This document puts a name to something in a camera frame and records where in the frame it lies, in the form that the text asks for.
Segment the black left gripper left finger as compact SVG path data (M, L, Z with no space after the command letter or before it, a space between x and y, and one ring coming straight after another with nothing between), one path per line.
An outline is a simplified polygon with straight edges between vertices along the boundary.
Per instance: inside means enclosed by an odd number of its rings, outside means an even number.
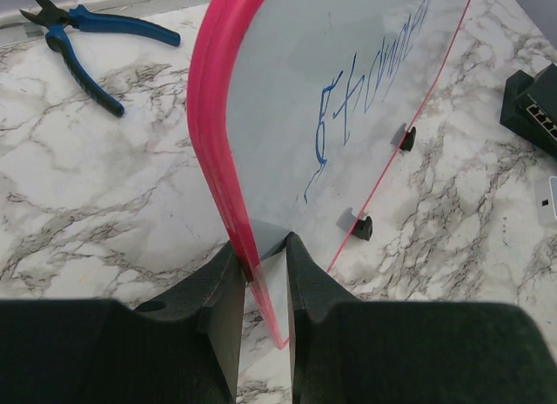
M230 245L135 309L3 300L4 403L233 403L245 279Z

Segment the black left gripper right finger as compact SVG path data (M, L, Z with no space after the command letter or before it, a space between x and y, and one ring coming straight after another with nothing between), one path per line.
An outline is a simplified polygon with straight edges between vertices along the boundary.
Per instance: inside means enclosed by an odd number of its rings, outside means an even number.
M553 403L534 321L490 302L360 300L285 241L296 403Z

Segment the pink framed whiteboard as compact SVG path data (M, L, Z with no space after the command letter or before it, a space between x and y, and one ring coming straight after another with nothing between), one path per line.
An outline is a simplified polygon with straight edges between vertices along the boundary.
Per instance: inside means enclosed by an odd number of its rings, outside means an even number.
M285 239L330 269L444 68L471 0L211 0L194 151L277 347Z

